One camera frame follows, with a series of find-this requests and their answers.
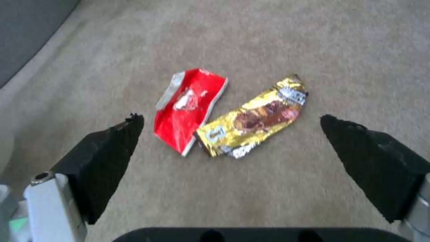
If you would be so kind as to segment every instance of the silver metal part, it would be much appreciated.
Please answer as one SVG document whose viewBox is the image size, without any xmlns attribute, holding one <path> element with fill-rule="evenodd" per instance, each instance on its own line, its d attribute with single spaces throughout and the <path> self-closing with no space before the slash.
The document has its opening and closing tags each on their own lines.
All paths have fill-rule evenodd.
<svg viewBox="0 0 430 242">
<path fill-rule="evenodd" d="M 42 172 L 42 173 L 34 176 L 33 179 L 31 179 L 30 185 L 36 186 L 36 185 L 42 184 L 46 181 L 49 181 L 54 177 L 55 176 L 51 171 L 45 171 L 45 172 Z"/>
<path fill-rule="evenodd" d="M 33 242 L 83 242 L 86 226 L 71 193 L 68 178 L 47 172 L 37 175 L 27 186 L 24 197 L 28 205 Z"/>
<path fill-rule="evenodd" d="M 430 173 L 426 175 L 399 231 L 403 237 L 413 242 L 430 242 Z"/>
</svg>

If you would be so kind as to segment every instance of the gold candy wrapper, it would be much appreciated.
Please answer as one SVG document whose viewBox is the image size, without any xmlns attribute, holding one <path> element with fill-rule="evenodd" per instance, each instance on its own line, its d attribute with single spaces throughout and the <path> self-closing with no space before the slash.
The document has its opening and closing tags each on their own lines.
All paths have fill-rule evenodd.
<svg viewBox="0 0 430 242">
<path fill-rule="evenodd" d="M 241 158 L 294 122 L 306 97 L 299 77 L 289 76 L 242 107 L 200 127 L 194 135 L 212 157 L 228 154 Z"/>
</svg>

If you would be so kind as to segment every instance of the red wrapper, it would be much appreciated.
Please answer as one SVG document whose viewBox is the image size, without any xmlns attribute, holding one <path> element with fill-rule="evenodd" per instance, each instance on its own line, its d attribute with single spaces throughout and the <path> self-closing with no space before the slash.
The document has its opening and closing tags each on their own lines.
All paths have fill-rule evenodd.
<svg viewBox="0 0 430 242">
<path fill-rule="evenodd" d="M 227 83 L 227 78 L 204 69 L 173 75 L 156 106 L 155 135 L 186 156 L 196 140 L 194 131 L 206 123 Z"/>
</svg>

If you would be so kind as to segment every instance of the carpet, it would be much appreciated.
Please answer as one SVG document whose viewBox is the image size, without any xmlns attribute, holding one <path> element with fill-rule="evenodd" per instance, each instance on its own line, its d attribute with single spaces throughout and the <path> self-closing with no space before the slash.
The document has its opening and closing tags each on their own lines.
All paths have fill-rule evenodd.
<svg viewBox="0 0 430 242">
<path fill-rule="evenodd" d="M 146 122 L 87 241 L 149 226 L 365 226 L 396 231 L 349 178 L 319 125 L 329 113 L 387 132 L 430 159 L 426 0 L 83 0 L 2 89 L 15 150 L 1 183 L 21 194 L 87 133 Z M 209 120 L 297 73 L 301 116 L 240 160 L 181 157 L 154 137 L 173 73 L 230 83 Z"/>
</svg>

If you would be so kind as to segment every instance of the chocolate bar image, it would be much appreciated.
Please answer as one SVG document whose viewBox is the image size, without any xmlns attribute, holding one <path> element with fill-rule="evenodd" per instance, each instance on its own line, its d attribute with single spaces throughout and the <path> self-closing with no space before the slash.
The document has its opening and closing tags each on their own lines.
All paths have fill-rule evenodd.
<svg viewBox="0 0 430 242">
<path fill-rule="evenodd" d="M 270 127 L 296 119 L 298 111 L 279 100 L 264 106 L 239 113 L 234 120 L 234 127 L 244 133 L 267 131 Z"/>
</svg>

